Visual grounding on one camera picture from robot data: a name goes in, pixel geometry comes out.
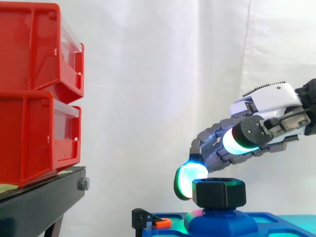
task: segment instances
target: black clamp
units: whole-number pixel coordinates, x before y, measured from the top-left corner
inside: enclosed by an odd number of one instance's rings
[[[156,223],[163,219],[141,209],[132,210],[132,228],[136,230],[136,237],[142,237],[143,229],[147,227],[147,222]]]

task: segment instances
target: black table leg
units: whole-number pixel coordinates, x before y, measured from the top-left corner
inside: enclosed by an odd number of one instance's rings
[[[64,216],[61,216],[54,224],[52,224],[46,231],[44,237],[59,237],[61,224]]]

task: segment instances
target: black cylindrical joint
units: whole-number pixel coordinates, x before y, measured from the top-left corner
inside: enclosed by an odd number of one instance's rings
[[[259,115],[245,117],[237,123],[232,129],[234,140],[244,148],[260,147],[272,141],[273,136],[267,135],[260,125],[260,121],[264,120]]]

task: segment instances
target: black metal shelf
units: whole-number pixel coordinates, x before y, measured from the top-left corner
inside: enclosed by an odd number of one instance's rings
[[[58,236],[62,216],[83,196],[85,167],[41,183],[0,194],[0,237]]]

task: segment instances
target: orange clip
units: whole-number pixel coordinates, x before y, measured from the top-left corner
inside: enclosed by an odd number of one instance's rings
[[[157,221],[152,224],[153,228],[161,229],[161,228],[169,228],[171,227],[171,220],[168,218],[162,218],[163,221]]]

